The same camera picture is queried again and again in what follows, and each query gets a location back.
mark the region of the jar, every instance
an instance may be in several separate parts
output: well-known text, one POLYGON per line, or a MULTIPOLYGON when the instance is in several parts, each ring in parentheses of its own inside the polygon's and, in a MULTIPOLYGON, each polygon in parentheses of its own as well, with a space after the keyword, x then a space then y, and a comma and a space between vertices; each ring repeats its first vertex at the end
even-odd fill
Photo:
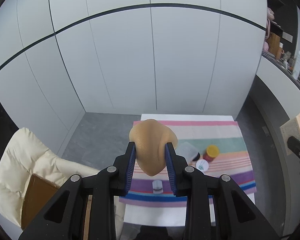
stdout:
POLYGON ((220 151, 219 148, 215 145, 209 145, 206 148, 206 151, 203 153, 203 159, 205 159, 207 162, 212 162, 218 155, 220 151))

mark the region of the cardboard box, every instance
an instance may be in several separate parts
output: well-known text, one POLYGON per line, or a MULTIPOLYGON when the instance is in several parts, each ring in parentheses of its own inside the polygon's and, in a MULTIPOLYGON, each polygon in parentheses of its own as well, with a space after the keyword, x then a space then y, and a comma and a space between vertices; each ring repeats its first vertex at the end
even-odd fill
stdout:
POLYGON ((270 36, 267 39, 267 42, 269 44, 269 52, 273 55, 277 55, 280 43, 280 36, 270 32, 270 36))

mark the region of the white jar lid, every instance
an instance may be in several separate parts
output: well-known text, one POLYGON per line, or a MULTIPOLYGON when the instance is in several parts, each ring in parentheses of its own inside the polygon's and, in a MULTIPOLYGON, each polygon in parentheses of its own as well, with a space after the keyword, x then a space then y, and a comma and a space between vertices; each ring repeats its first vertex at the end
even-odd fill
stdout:
POLYGON ((209 168, 209 163, 206 160, 200 159, 197 161, 197 163, 195 164, 195 167, 201 171, 202 173, 207 171, 209 168))

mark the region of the teal stripe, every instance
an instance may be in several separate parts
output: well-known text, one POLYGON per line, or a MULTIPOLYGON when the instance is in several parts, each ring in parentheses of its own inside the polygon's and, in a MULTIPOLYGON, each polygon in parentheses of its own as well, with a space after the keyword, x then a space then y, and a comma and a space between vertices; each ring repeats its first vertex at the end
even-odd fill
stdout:
POLYGON ((178 140, 179 145, 184 142, 192 144, 200 151, 200 154, 202 154, 210 144, 218 146, 220 153, 241 152, 247 150, 242 137, 178 140))

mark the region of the pink stripe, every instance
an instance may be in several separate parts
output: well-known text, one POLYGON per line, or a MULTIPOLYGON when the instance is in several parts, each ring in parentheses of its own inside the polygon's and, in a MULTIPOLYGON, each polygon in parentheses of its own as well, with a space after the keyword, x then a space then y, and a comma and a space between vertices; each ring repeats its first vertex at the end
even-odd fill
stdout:
MULTIPOLYGON (((133 125, 136 125, 142 121, 134 121, 133 125)), ((236 125, 236 121, 158 121, 164 125, 171 126, 219 126, 219 125, 236 125)))

